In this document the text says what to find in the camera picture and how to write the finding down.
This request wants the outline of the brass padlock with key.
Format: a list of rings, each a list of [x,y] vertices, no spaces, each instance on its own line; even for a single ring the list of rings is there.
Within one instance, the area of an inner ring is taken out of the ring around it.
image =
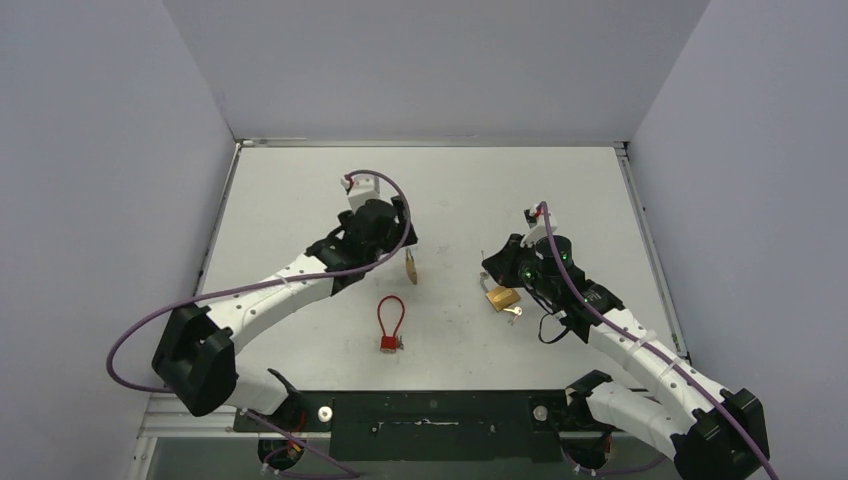
[[[479,274],[479,285],[483,290],[485,298],[496,313],[507,315],[508,324],[513,326],[523,314],[523,309],[519,305],[521,300],[519,293],[515,289],[504,286],[489,287],[489,280],[490,275],[487,272],[481,272]]]

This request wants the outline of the aluminium table edge rail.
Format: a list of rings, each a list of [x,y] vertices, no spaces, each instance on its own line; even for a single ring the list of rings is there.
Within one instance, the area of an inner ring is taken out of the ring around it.
[[[633,208],[636,223],[644,244],[648,262],[652,270],[652,275],[659,292],[660,303],[663,307],[664,316],[671,330],[671,339],[674,343],[677,353],[685,360],[690,361],[691,355],[687,348],[684,339],[683,331],[679,322],[677,311],[672,299],[669,284],[665,275],[665,271],[656,249],[654,237],[650,230],[647,220],[647,208],[643,204],[635,177],[632,170],[631,159],[629,156],[629,143],[626,141],[614,142],[612,144],[619,165],[619,169],[627,190],[630,204]]]

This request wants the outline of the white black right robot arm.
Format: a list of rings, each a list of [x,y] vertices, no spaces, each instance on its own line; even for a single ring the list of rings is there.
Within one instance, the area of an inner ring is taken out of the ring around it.
[[[566,332],[606,355],[647,392],[637,394],[592,371],[565,390],[572,425],[622,430],[669,458],[683,479],[746,479],[760,469],[776,475],[759,399],[705,377],[658,340],[574,263],[567,238],[528,246],[513,234],[482,268],[498,285],[528,293]]]

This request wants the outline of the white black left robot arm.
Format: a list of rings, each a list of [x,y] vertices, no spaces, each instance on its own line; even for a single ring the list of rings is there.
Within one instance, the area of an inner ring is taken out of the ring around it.
[[[281,320],[361,281],[376,262],[417,242],[401,195],[370,199],[338,219],[336,229],[263,280],[262,288],[171,311],[152,367],[193,416],[232,406],[258,412],[273,430],[296,422],[293,386],[272,368],[239,366],[238,354]]]

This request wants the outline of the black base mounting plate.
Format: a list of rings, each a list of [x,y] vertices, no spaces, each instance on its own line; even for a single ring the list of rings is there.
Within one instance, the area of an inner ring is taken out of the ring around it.
[[[558,462],[565,440],[594,446],[608,429],[572,416],[561,390],[304,391],[299,406],[271,423],[340,461]]]

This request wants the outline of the brass padlock long shackle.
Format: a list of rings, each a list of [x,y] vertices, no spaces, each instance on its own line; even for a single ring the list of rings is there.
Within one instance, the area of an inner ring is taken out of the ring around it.
[[[413,285],[417,285],[419,281],[418,272],[412,250],[409,247],[405,249],[405,270],[409,281]]]

